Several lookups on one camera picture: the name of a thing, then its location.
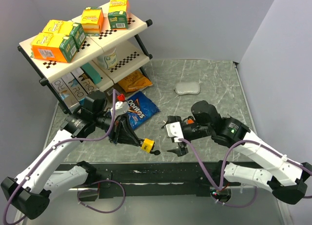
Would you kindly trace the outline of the yellow padlock with key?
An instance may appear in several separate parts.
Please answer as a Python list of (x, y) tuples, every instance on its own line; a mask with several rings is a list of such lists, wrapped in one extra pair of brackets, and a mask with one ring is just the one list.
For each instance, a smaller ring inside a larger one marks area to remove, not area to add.
[(154, 150), (155, 142), (153, 140), (145, 138), (142, 145), (141, 149), (149, 154), (153, 154), (155, 156), (160, 155), (159, 150)]

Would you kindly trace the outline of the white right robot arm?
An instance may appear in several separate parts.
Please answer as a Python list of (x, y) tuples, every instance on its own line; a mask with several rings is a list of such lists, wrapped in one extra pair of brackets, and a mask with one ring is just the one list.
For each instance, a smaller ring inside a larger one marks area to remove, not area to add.
[[(191, 112), (192, 115), (185, 119), (168, 116), (162, 128), (166, 136), (178, 144), (177, 148), (171, 150), (177, 156), (186, 155), (188, 147), (194, 149), (191, 141), (204, 137), (210, 137), (215, 143), (228, 147), (226, 156), (211, 173), (198, 153), (194, 152), (215, 191), (222, 191), (224, 184), (234, 182), (265, 189), (275, 198), (290, 205), (308, 198), (306, 180), (312, 175), (311, 164), (296, 162), (278, 152), (239, 120), (231, 116), (222, 117), (216, 107), (205, 100), (193, 104)], [(229, 162), (227, 155), (233, 150), (253, 160), (259, 168), (248, 168)]]

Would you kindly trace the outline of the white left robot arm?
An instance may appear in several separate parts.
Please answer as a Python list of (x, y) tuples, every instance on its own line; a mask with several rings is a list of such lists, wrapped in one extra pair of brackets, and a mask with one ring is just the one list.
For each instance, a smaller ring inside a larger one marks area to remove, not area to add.
[(92, 91), (80, 106), (68, 116), (55, 137), (44, 151), (16, 177), (6, 177), (1, 189), (8, 201), (29, 219), (40, 216), (52, 198), (75, 187), (91, 187), (99, 179), (97, 169), (85, 162), (77, 163), (72, 169), (51, 178), (65, 157), (79, 144), (89, 142), (88, 136), (100, 128), (105, 131), (97, 141), (108, 138), (113, 144), (141, 147), (143, 139), (137, 137), (127, 115), (127, 102), (113, 101), (113, 109), (106, 112), (106, 96), (101, 91)]

